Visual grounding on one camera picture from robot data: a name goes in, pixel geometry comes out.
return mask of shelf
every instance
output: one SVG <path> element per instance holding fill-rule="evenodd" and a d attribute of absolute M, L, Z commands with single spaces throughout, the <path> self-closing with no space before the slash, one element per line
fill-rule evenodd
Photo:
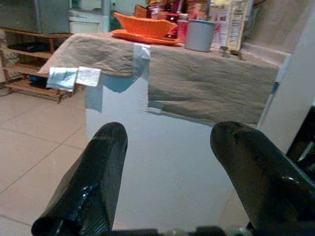
<path fill-rule="evenodd" d="M 20 51 L 20 50 L 10 49 L 10 48 L 0 48 L 0 50 L 7 52 L 7 53 L 18 53 L 18 54 L 22 54 L 22 55 L 28 55 L 28 56 L 37 57 L 37 58 L 44 58 L 44 59 L 49 59 L 52 56 L 52 53 L 50 53 L 50 52 L 29 53 L 29 52 L 24 52 L 24 51 Z"/>
<path fill-rule="evenodd" d="M 48 78 L 49 74 L 38 74 L 38 71 L 40 70 L 40 67 L 34 66 L 34 65 L 28 65 L 28 64 L 15 64 L 11 66 L 3 67 L 3 69 L 7 71 L 15 71 L 20 72 L 27 75 L 36 75 Z"/>
<path fill-rule="evenodd" d="M 46 95 L 49 97 L 58 98 L 64 95 L 65 91 L 60 91 L 59 94 L 57 94 L 56 89 L 43 89 L 43 88 L 36 88 L 30 85 L 30 81 L 28 80 L 19 80 L 17 82 L 13 82 L 10 84 L 5 85 L 8 88 L 17 89 L 17 90 L 23 90 L 27 92 L 33 92 L 41 95 Z"/>
<path fill-rule="evenodd" d="M 32 33 L 32 32 L 26 32 L 26 31 L 16 30 L 16 29 L 2 28 L 2 27 L 0 27 L 0 30 L 6 31 L 6 32 L 12 32 L 12 33 L 32 35 L 32 36 L 42 37 L 42 38 L 69 38 L 72 35 L 71 33 L 40 34 L 40 33 Z"/>

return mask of gray container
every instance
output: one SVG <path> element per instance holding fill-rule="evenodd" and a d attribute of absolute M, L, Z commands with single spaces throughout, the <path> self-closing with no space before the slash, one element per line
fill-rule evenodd
<path fill-rule="evenodd" d="M 190 20 L 187 30 L 185 48 L 199 52 L 210 52 L 216 23 Z"/>
<path fill-rule="evenodd" d="M 34 33 L 69 33 L 69 0 L 0 0 L 0 27 Z"/>

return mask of beige cloth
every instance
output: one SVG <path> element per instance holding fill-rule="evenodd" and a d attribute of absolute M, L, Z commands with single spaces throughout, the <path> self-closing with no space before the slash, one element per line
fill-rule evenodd
<path fill-rule="evenodd" d="M 76 34 L 42 67 L 93 67 L 113 76 L 133 75 L 133 42 L 110 33 Z M 257 124 L 278 68 L 250 55 L 223 58 L 183 46 L 151 46 L 149 101 L 163 113 L 206 123 L 235 120 Z"/>

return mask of tile floor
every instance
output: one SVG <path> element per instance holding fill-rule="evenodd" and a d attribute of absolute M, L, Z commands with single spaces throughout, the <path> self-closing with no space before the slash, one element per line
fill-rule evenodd
<path fill-rule="evenodd" d="M 87 142 L 85 93 L 57 105 L 0 97 L 0 236 L 31 236 L 61 178 Z"/>

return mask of gray cup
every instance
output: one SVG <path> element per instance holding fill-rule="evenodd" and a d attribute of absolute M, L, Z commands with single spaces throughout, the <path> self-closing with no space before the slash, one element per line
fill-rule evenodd
<path fill-rule="evenodd" d="M 210 52 L 216 23 L 190 20 L 187 30 L 185 48 L 199 52 Z"/>

